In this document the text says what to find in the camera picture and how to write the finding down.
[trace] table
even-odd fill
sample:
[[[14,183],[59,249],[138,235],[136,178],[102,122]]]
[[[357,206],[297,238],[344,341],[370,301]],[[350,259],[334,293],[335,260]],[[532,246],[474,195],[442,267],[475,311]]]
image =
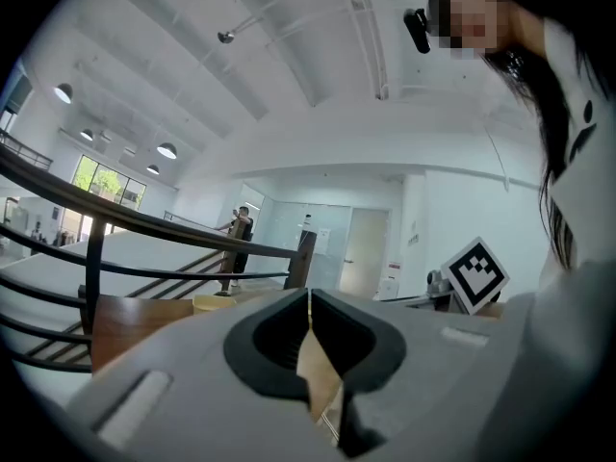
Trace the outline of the table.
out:
[[[159,328],[192,315],[190,300],[99,297],[92,328],[92,372],[98,372]]]

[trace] white shirt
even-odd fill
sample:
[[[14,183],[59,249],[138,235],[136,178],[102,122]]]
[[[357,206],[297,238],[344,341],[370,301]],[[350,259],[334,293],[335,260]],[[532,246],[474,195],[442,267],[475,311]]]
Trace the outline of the white shirt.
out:
[[[551,197],[574,235],[573,266],[586,260],[616,258],[616,108],[590,65],[579,71],[574,38],[560,24],[546,19],[546,56],[563,90],[570,112],[565,152],[567,168],[553,184]],[[550,252],[540,287],[562,272]]]

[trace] black hair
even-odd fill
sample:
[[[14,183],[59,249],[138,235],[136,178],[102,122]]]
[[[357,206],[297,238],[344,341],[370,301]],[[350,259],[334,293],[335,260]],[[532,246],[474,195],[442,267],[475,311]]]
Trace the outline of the black hair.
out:
[[[577,71],[582,64],[594,72],[598,87],[605,97],[616,91],[609,43],[601,40],[608,32],[606,18],[608,0],[511,0],[527,11],[560,23],[572,34],[577,49]],[[461,47],[461,39],[449,36],[449,0],[428,0],[432,24],[429,31],[449,39],[451,47]],[[572,266],[573,235],[558,207],[549,197],[551,184],[566,168],[565,153],[569,136],[569,109],[560,83],[548,62],[520,45],[486,53],[483,57],[504,79],[518,97],[534,105],[540,118],[539,131],[544,151],[544,171],[540,190],[540,211],[544,227],[544,210],[548,217],[546,231],[560,265]]]

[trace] door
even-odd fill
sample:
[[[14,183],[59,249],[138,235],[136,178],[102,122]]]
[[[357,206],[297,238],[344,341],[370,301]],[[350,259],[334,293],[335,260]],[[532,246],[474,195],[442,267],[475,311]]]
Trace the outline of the door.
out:
[[[373,209],[353,209],[348,231],[340,291],[373,298],[383,269],[389,213]]]

